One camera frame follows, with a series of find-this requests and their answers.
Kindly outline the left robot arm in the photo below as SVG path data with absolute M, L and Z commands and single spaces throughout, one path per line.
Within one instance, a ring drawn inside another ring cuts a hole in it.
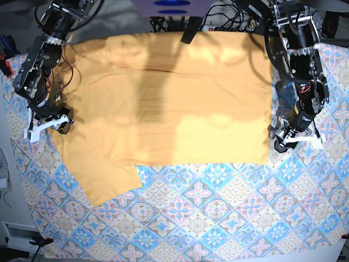
M 329 102 L 327 79 L 323 73 L 319 48 L 320 37 L 309 7 L 293 1 L 270 1 L 271 17 L 264 18 L 264 42 L 267 55 L 278 73 L 294 83 L 298 99 L 287 117 L 280 117 L 274 148 L 279 153 L 294 149 L 299 142 L 310 142 L 314 149 L 322 149 L 324 135 L 314 134 L 309 125 Z M 280 36 L 285 60 L 290 67 L 285 72 L 272 55 L 269 34 Z

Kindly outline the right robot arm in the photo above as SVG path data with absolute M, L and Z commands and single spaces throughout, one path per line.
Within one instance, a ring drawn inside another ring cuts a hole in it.
M 52 1 L 42 17 L 35 20 L 41 35 L 35 38 L 13 82 L 17 95 L 29 108 L 27 136 L 47 128 L 67 134 L 74 121 L 70 109 L 59 104 L 61 89 L 51 89 L 52 70 L 63 60 L 63 47 L 73 33 L 95 16 L 94 1 Z

